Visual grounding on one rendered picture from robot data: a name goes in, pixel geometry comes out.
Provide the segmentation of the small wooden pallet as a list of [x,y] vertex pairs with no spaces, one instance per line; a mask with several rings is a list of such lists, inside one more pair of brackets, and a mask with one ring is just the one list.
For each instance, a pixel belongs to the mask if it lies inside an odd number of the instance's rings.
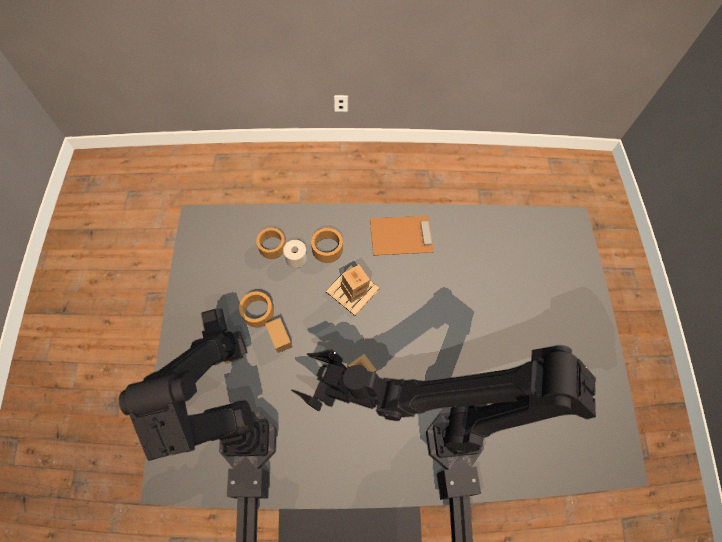
[[[358,312],[368,303],[368,301],[377,293],[379,290],[379,287],[374,284],[372,281],[369,283],[369,288],[372,287],[366,295],[359,298],[360,301],[351,308],[359,299],[357,299],[354,302],[348,301],[349,299],[344,294],[341,298],[339,298],[344,292],[341,289],[341,281],[342,281],[342,275],[327,289],[326,293],[334,298],[340,305],[345,307],[348,311],[350,311],[351,314],[356,316]],[[340,288],[339,288],[340,287]],[[339,289],[338,289],[339,288]],[[367,288],[367,290],[369,289]],[[337,290],[338,289],[338,290]],[[337,290],[337,291],[336,291]],[[336,292],[335,292],[336,291]],[[335,293],[334,293],[335,292]],[[348,302],[347,302],[348,301]],[[347,303],[346,303],[347,302]]]

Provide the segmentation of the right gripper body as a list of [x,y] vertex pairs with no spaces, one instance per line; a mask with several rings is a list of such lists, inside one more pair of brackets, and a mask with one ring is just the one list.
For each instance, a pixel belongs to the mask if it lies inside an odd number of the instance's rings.
[[[339,354],[335,353],[332,361],[334,362],[333,365],[343,367],[345,370],[347,370],[347,368],[342,363],[343,359],[339,356]],[[327,384],[319,381],[316,391],[314,393],[314,396],[312,397],[312,400],[310,402],[311,407],[315,408],[316,410],[319,410],[322,402],[324,402],[325,405],[327,405],[327,406],[330,406],[330,407],[333,406],[335,399],[333,399],[333,398],[329,397],[327,394],[325,394],[327,387],[328,387]],[[352,402],[350,392],[348,395],[348,399],[349,399],[349,402]]]

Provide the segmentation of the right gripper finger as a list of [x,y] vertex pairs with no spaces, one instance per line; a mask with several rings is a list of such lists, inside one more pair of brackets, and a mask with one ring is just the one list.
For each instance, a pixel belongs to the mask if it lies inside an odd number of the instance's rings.
[[[335,354],[335,352],[333,350],[326,350],[326,351],[322,351],[322,352],[318,352],[318,353],[307,353],[307,355],[309,357],[312,357],[314,359],[317,359],[317,360],[320,360],[320,361],[323,361],[323,362],[326,362],[329,364],[334,363],[332,361],[334,354]],[[323,357],[325,357],[325,358],[323,358]]]
[[[297,395],[299,395],[299,396],[310,406],[310,402],[311,402],[311,400],[312,400],[312,396],[309,396],[309,395],[307,395],[307,394],[301,393],[301,392],[296,391],[296,390],[291,390],[291,391],[294,392],[294,393],[296,393]],[[321,404],[321,406],[320,406],[320,409],[321,409],[321,407],[322,407],[322,404]],[[320,411],[320,409],[317,410],[317,411]]]

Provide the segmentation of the grey cylinder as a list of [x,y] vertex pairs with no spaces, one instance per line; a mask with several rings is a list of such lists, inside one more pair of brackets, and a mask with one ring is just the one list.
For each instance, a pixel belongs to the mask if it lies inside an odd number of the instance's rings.
[[293,268],[302,267],[307,261],[305,244],[299,240],[291,240],[286,243],[284,246],[284,255],[287,264]]

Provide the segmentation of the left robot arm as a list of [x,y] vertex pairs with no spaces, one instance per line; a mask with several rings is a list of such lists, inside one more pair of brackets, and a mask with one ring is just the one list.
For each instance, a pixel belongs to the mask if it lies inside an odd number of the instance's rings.
[[223,309],[205,311],[201,316],[203,338],[193,341],[193,348],[143,381],[129,384],[119,395],[120,409],[130,415],[148,461],[193,451],[208,439],[221,440],[225,456],[268,454],[269,424],[254,422],[246,400],[204,411],[210,414],[187,413],[185,401],[197,392],[196,382],[211,366],[229,356],[232,344],[236,344],[233,333],[227,331]]

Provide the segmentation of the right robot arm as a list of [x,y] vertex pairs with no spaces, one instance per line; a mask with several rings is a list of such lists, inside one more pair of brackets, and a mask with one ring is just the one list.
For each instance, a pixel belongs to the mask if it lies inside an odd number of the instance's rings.
[[439,458],[478,454],[484,438],[501,430],[562,415],[596,417],[596,377],[564,345],[534,349],[531,361],[514,368],[431,381],[379,378],[361,365],[323,365],[317,376],[329,397],[350,403],[350,392],[352,403],[377,405],[386,420],[452,407],[449,423],[433,427]]

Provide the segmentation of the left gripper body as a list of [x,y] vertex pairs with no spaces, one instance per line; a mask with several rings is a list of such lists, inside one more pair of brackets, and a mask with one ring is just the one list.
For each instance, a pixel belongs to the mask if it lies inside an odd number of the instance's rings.
[[[244,344],[243,338],[241,338],[240,332],[236,331],[233,333],[234,339],[236,341],[236,344],[232,344],[232,352],[225,360],[221,360],[218,363],[221,363],[223,361],[228,361],[231,359],[234,359],[236,357],[242,356],[244,354],[247,354],[247,349]],[[216,363],[216,364],[218,364]]]

